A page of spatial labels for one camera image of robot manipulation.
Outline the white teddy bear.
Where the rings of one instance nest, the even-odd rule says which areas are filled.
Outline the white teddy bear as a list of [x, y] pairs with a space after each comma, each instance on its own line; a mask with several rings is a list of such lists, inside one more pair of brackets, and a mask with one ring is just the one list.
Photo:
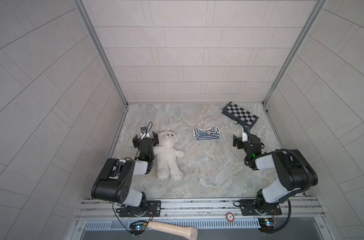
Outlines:
[[159, 134], [159, 143], [154, 147], [154, 154], [157, 157], [157, 177], [165, 180], [180, 181], [184, 178], [183, 172], [179, 169], [177, 158], [183, 158], [185, 152], [175, 149], [178, 137], [175, 133], [164, 131]]

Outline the blue white striped sweater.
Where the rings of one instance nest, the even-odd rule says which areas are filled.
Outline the blue white striped sweater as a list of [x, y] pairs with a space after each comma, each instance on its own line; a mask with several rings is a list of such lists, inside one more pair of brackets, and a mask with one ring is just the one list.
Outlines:
[[220, 139], [221, 130], [219, 127], [211, 127], [208, 129], [193, 129], [193, 136], [197, 141]]

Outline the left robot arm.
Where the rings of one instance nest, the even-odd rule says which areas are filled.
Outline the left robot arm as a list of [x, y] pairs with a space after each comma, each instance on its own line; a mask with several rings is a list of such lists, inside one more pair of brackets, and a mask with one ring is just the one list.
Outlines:
[[120, 207], [120, 217], [159, 217], [161, 201], [147, 201], [146, 194], [131, 188], [134, 176], [149, 174], [155, 159], [154, 147], [159, 144], [158, 134], [152, 132], [142, 138], [133, 138], [139, 150], [135, 159], [109, 158], [101, 169], [91, 189], [92, 199], [107, 201]]

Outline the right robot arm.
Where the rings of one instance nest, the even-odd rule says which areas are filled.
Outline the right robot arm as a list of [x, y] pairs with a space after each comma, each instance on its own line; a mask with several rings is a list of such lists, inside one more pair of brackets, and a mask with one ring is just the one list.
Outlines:
[[254, 171], [275, 170], [277, 179], [257, 192], [254, 200], [240, 200], [237, 207], [244, 216], [281, 215], [280, 204], [291, 196], [306, 192], [317, 185], [318, 177], [299, 150], [279, 149], [262, 153], [265, 145], [249, 127], [243, 127], [243, 136], [233, 136], [233, 146], [245, 151], [245, 165]]

